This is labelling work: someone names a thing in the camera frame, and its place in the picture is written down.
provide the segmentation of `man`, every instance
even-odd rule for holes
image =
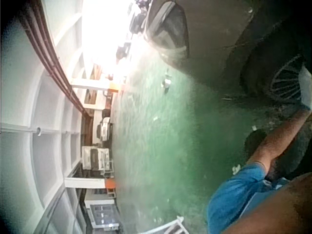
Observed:
[[[222,233],[242,216],[251,214],[252,210],[289,183],[285,178],[272,182],[265,178],[268,172],[271,171],[272,162],[284,153],[311,114],[311,73],[303,66],[298,78],[302,105],[291,119],[265,137],[253,152],[245,167],[231,179],[224,182],[212,196],[207,209],[209,234]],[[307,160],[311,162],[311,157],[311,149],[308,149],[303,159],[304,163],[307,164]]]
[[[224,234],[310,234],[311,211],[312,173],[307,173],[279,189]]]

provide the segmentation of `dark car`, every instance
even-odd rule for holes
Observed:
[[[286,0],[155,0],[144,36],[162,59],[229,95],[300,100],[311,72],[311,13]]]

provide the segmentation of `green floor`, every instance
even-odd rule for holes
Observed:
[[[237,107],[191,77],[143,53],[115,102],[113,157],[117,204],[126,233],[183,216],[190,233],[206,233],[206,207],[218,185],[245,161],[243,144],[264,111]]]

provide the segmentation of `white railing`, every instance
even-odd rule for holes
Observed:
[[[170,223],[164,224],[160,227],[154,228],[152,230],[149,230],[147,232],[140,233],[140,234],[152,234],[152,233],[157,233],[160,231],[164,231],[164,234],[173,234],[173,233],[175,233],[175,234],[181,234],[181,233],[189,234],[189,232],[182,225],[183,220],[184,220],[184,217],[177,216],[176,220],[174,220]]]

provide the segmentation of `green painted floor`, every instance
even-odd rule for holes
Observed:
[[[117,204],[126,233],[184,217],[190,233],[206,233],[206,207],[232,167],[261,109],[233,105],[209,87],[166,65],[145,45],[132,57],[126,91],[115,103],[113,157]],[[169,68],[172,85],[161,88]]]

